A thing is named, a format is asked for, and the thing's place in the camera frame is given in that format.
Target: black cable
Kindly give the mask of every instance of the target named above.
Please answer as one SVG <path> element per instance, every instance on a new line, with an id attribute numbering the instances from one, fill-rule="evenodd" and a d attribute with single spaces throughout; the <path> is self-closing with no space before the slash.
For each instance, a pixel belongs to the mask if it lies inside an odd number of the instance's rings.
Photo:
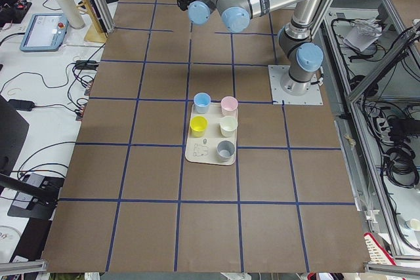
<path id="1" fill-rule="evenodd" d="M 49 148 L 52 148 L 52 147 L 55 147 L 55 146 L 59 146 L 59 145 L 61 145 L 61 144 L 75 144 L 75 142 L 74 141 L 63 141 L 63 142 L 58 142 L 58 143 L 56 143 L 56 144 L 50 144 L 50 145 L 48 145 L 48 146 L 45 146 L 45 147 L 43 147 L 43 148 L 41 148 L 41 149 L 39 149 L 39 150 L 37 150 L 37 151 L 35 151 L 33 154 L 31 154 L 21 165 L 20 165 L 20 167 L 19 167 L 19 169 L 18 169 L 18 172 L 22 172 L 22 168 L 23 168 L 23 166 L 33 157 L 33 156 L 35 156 L 35 155 L 37 155 L 39 152 L 41 152 L 41 151 L 43 151 L 43 150 L 46 150 L 46 149 L 49 149 Z"/>
<path id="2" fill-rule="evenodd" d="M 57 106 L 59 106 L 59 107 L 61 106 L 63 108 L 66 108 L 67 110 L 74 113 L 74 110 L 72 110 L 68 106 L 65 106 L 64 104 L 36 105 L 36 106 L 34 106 L 34 108 L 54 108 L 54 107 L 57 107 Z"/>
<path id="3" fill-rule="evenodd" d="M 36 166 L 28 169 L 28 170 L 22 170 L 22 171 L 12 170 L 11 172 L 12 173 L 18 173 L 18 179 L 19 180 L 22 180 L 23 177 L 25 177 L 27 175 L 27 173 L 29 173 L 29 172 L 51 172 L 51 173 L 58 174 L 61 177 L 65 178 L 65 176 L 61 172 L 58 172 L 56 170 L 43 170 L 43 169 L 38 169 L 39 167 L 43 167 L 43 166 L 47 166 L 47 165 L 58 165 L 60 167 L 64 167 L 64 168 L 68 169 L 68 166 L 65 165 L 65 164 L 62 164 L 62 163 L 42 163 L 42 164 L 38 164 L 38 165 L 36 165 Z"/>
<path id="4" fill-rule="evenodd" d="M 29 202 L 28 200 L 19 200 L 19 199 L 16 199 L 16 198 L 7 198 L 7 197 L 3 197 L 3 196 L 0 196 L 0 198 L 6 199 L 6 200 L 10 200 L 10 201 L 19 201 L 21 203 L 27 203 L 27 202 Z"/>
<path id="5" fill-rule="evenodd" d="M 37 73 L 37 72 L 30 72 L 30 71 L 24 71 L 24 72 L 21 72 L 21 73 L 18 73 L 17 75 L 15 75 L 13 78 L 11 78 L 11 79 L 9 79 L 9 80 L 7 80 L 4 84 L 3 84 L 3 86 L 1 87 L 1 89 L 0 89 L 0 93 L 2 93 L 3 92 L 3 90 L 5 89 L 5 87 L 6 87 L 6 85 L 8 84 L 8 83 L 10 83 L 12 80 L 15 80 L 17 77 L 19 77 L 19 76 L 21 76 L 21 75 L 24 75 L 24 74 L 30 74 L 30 75 L 37 75 L 37 76 L 40 76 L 41 77 L 41 79 L 42 79 L 42 82 L 43 82 L 43 84 L 48 88 L 48 89 L 58 89 L 58 88 L 62 88 L 62 87 L 65 87 L 68 83 L 69 83 L 69 73 L 68 73 L 68 67 L 70 66 L 70 65 L 72 65 L 72 64 L 75 64 L 74 62 L 72 62 L 72 63 L 70 63 L 70 64 L 68 64 L 67 66 L 66 66 L 66 82 L 64 83 L 64 84 L 62 84 L 62 85 L 57 85 L 57 86 L 48 86 L 48 84 L 45 82 L 45 79 L 44 79 L 44 77 L 40 74 L 40 73 Z"/>
<path id="6" fill-rule="evenodd" d="M 416 74 L 414 70 L 411 69 L 411 67 L 408 65 L 407 60 L 402 60 L 402 67 L 404 70 L 416 81 L 420 82 L 420 75 Z"/>
<path id="7" fill-rule="evenodd" d="M 385 191 L 385 196 L 387 197 L 388 204 L 390 205 L 390 208 L 391 208 L 392 219 L 393 219 L 393 221 L 394 221 L 394 225 L 395 225 L 395 227 L 396 227 L 396 229 L 397 229 L 397 232 L 398 232 L 398 235 L 400 236 L 400 239 L 401 239 L 401 240 L 404 242 L 404 244 L 406 244 L 409 248 L 411 248 L 411 249 L 413 249 L 413 250 L 416 250 L 416 251 L 420 252 L 420 248 L 418 248 L 418 247 L 416 247 L 416 246 L 412 245 L 412 244 L 411 244 L 411 243 L 407 240 L 407 238 L 406 238 L 406 236 L 404 235 L 404 233 L 402 233 L 402 231 L 401 231 L 400 223 L 399 223 L 399 221 L 398 221 L 398 215 L 399 215 L 399 213 L 397 213 L 397 211 L 396 211 L 396 207 L 394 208 L 394 207 L 392 206 L 392 201 L 391 201 L 391 200 L 393 200 L 393 199 L 391 198 L 390 193 L 388 192 L 387 184 L 385 183 L 385 177 L 384 177 L 384 174 L 383 174 L 383 170 L 382 170 L 382 169 L 381 169 L 381 173 L 380 173 L 380 175 L 379 175 L 379 176 L 381 177 L 382 186 L 383 186 L 383 189 L 384 189 L 384 191 Z"/>
<path id="8" fill-rule="evenodd" d="M 104 46 L 105 46 L 105 43 L 102 44 L 100 47 L 98 47 L 98 49 L 96 49 L 85 62 L 89 63 L 92 60 L 93 56 L 95 54 L 97 54 Z M 73 105 L 75 105 L 77 107 L 77 109 L 75 110 L 76 114 L 78 114 L 78 116 L 80 116 L 80 117 L 83 117 L 83 112 L 85 110 L 85 106 L 86 106 L 88 100 L 86 98 L 78 98 L 76 101 L 74 101 L 73 98 L 72 98 L 72 94 L 71 94 L 71 89 L 74 86 L 74 84 L 76 83 L 76 81 L 79 81 L 83 86 L 83 82 L 84 82 L 83 77 L 84 76 L 80 77 L 80 73 L 83 70 L 80 70 L 79 73 L 75 73 L 76 69 L 75 69 L 75 66 L 74 66 L 72 71 L 73 71 L 73 74 L 75 76 L 75 79 L 73 80 L 73 82 L 71 83 L 71 85 L 69 86 L 69 88 L 67 90 L 67 98 Z"/>
<path id="9" fill-rule="evenodd" d="M 341 51 L 341 47 L 340 47 L 340 42 L 339 42 L 339 39 L 338 39 L 338 36 L 337 36 L 337 33 L 335 33 L 335 29 L 334 29 L 334 23 L 336 22 L 336 21 L 338 21 L 338 18 L 337 19 L 334 19 L 334 20 L 332 20 L 331 21 L 331 30 L 332 30 L 332 32 L 333 32 L 333 35 L 334 35 L 334 39 L 335 39 L 335 43 L 336 43 L 336 45 L 337 45 L 337 49 L 338 49 L 338 51 L 339 51 L 339 54 L 340 54 L 340 57 L 341 57 L 341 60 L 343 61 L 343 65 L 344 65 L 344 68 L 345 68 L 345 70 L 346 70 L 346 78 L 347 78 L 347 81 L 348 82 L 350 82 L 350 80 L 351 80 L 351 78 L 350 78 L 350 74 L 353 76 L 353 77 L 355 77 L 356 76 L 356 74 L 349 68 L 349 66 L 347 65 L 347 63 L 346 63 L 346 58 L 344 57 L 344 54 L 343 54 L 343 52 Z"/>
<path id="10" fill-rule="evenodd" d="M 53 10 L 53 11 L 58 11 L 58 10 L 61 10 L 61 8 L 51 8 L 51 7 L 46 6 L 46 3 L 47 3 L 47 2 L 49 2 L 49 1 L 50 1 L 50 0 L 45 0 L 45 1 L 42 3 L 42 7 L 47 8 L 47 9 L 49 9 L 49 10 Z"/>
<path id="11" fill-rule="evenodd" d="M 0 41 L 0 46 L 6 41 L 6 40 L 8 40 L 8 39 L 10 39 L 11 37 L 14 37 L 14 36 L 17 36 L 17 35 L 25 35 L 25 33 L 24 32 L 19 32 L 19 33 L 13 33 L 13 34 L 9 34 L 8 36 L 6 36 L 5 38 L 3 38 L 1 41 Z"/>

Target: white cup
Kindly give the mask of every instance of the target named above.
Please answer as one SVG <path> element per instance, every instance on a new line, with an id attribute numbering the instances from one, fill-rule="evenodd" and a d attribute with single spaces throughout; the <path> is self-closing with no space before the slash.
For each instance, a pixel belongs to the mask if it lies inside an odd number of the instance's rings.
<path id="1" fill-rule="evenodd" d="M 238 127 L 238 120 L 233 116 L 224 116 L 220 120 L 220 131 L 225 137 L 235 136 L 236 129 Z"/>
<path id="2" fill-rule="evenodd" d="M 420 220 L 409 219 L 405 222 L 406 227 L 413 231 L 420 231 Z"/>

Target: black device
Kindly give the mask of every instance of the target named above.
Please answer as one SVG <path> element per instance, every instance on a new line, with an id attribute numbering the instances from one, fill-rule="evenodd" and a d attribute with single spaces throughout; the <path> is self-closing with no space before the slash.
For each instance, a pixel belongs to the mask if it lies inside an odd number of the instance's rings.
<path id="1" fill-rule="evenodd" d="M 18 111 L 31 111 L 35 107 L 32 101 L 16 100 L 11 98 L 8 103 Z"/>
<path id="2" fill-rule="evenodd" d="M 22 23 L 31 6 L 32 3 L 29 1 L 19 0 L 11 7 L 0 8 L 0 27 L 6 23 Z"/>
<path id="3" fill-rule="evenodd" d="M 28 130 L 25 119 L 0 96 L 0 192 L 3 188 L 18 192 L 7 214 L 48 220 L 64 179 L 35 173 L 26 174 L 22 180 L 10 177 Z"/>
<path id="4" fill-rule="evenodd" d="M 389 135 L 396 138 L 420 136 L 420 121 L 416 119 L 391 118 L 388 120 L 391 131 Z"/>
<path id="5" fill-rule="evenodd" d="M 28 130 L 29 124 L 25 119 L 0 96 L 0 173 L 11 174 Z"/>

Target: grid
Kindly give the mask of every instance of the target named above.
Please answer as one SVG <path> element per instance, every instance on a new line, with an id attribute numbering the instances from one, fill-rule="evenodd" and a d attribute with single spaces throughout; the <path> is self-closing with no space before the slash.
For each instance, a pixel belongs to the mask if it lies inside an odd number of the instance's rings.
<path id="1" fill-rule="evenodd" d="M 196 28 L 173 9 L 119 3 L 43 254 L 49 270 L 361 271 L 368 253 L 324 91 L 325 106 L 271 102 L 266 65 L 285 62 L 274 28 L 291 12 L 231 34 L 216 16 Z M 184 158 L 203 90 L 240 101 L 231 167 Z"/>

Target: cylinder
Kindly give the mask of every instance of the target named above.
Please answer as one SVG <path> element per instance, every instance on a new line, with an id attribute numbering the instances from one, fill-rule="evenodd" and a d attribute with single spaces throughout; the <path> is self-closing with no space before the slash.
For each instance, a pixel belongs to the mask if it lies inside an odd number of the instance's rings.
<path id="1" fill-rule="evenodd" d="M 74 3 L 74 0 L 56 0 L 60 8 L 63 10 L 69 25 L 74 29 L 81 29 L 85 26 L 79 10 Z"/>

